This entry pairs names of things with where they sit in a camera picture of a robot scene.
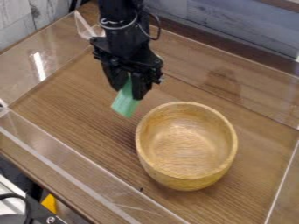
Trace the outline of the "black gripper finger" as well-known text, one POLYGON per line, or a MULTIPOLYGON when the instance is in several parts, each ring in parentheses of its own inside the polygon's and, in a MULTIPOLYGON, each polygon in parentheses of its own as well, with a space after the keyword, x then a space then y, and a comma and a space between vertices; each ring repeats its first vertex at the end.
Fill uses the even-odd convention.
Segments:
POLYGON ((152 89, 152 79, 148 74, 132 73, 132 96, 134 100, 142 100, 146 92, 152 89))
POLYGON ((106 76, 109 86, 118 91, 126 83, 128 70, 125 66, 112 66, 109 64, 101 64, 102 71, 106 76))

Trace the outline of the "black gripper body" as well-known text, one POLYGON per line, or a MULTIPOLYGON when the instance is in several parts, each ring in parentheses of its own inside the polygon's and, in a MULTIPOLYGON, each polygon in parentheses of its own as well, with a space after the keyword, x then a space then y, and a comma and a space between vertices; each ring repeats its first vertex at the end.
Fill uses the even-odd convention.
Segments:
POLYGON ((100 19, 100 27, 106 36, 89 39, 93 46, 93 58, 101 64, 126 67, 128 75, 148 74, 152 84, 158 84, 164 63, 150 50, 149 41, 160 38, 161 29, 157 29, 158 34, 153 38, 149 35, 148 17, 136 17, 122 24, 108 24, 104 23, 104 19, 100 19))

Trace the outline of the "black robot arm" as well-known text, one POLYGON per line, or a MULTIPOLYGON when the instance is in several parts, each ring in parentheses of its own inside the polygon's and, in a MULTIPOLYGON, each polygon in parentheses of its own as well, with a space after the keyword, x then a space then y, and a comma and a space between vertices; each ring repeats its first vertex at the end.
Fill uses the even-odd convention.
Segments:
POLYGON ((162 59, 150 50, 149 17, 158 17, 145 8, 144 0, 97 0, 98 26, 105 36, 92 37, 93 58, 100 61, 106 81, 118 91, 130 81, 130 93, 141 100, 153 84, 161 83, 162 59))

